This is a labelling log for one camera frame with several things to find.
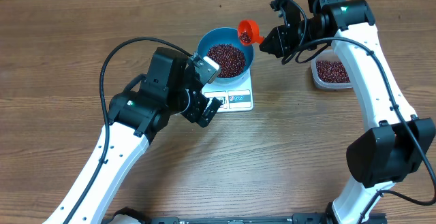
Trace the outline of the red scoop with blue handle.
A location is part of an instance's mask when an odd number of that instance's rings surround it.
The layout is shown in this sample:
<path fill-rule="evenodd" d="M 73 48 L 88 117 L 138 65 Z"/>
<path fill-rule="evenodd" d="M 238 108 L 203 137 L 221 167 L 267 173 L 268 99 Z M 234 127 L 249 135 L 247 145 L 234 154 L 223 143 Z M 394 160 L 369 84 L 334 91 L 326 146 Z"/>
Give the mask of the red scoop with blue handle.
<path fill-rule="evenodd" d="M 238 38 L 244 46 L 261 44 L 264 37 L 260 35 L 258 24 L 254 20 L 242 20 L 238 24 Z"/>

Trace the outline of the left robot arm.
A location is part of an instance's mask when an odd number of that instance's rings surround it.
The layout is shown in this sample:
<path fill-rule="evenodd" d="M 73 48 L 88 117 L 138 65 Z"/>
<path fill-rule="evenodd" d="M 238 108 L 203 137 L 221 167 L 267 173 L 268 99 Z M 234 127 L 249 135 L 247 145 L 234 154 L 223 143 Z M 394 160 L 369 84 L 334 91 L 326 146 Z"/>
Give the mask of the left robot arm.
<path fill-rule="evenodd" d="M 170 116 L 208 126 L 221 103 L 201 90 L 220 71 L 208 57 L 156 49 L 147 74 L 135 77 L 106 106 L 94 151 L 47 223 L 101 223 L 127 173 Z"/>

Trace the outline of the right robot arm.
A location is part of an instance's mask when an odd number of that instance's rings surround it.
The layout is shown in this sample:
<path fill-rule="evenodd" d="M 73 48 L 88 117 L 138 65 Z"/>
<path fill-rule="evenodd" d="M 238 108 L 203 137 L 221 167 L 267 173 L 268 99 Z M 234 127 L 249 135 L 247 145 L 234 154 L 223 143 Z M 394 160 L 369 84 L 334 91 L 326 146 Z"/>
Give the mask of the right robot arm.
<path fill-rule="evenodd" d="M 273 0 L 283 19 L 261 41 L 260 50 L 297 61 L 310 50 L 332 48 L 358 98 L 365 132 L 347 148 L 350 171 L 344 190 L 326 209 L 328 223 L 371 223 L 370 212 L 393 186 L 421 165 L 435 137 L 430 118 L 419 118 L 398 87 L 380 47 L 375 17 L 365 0 L 308 0 L 313 14 L 294 0 Z"/>

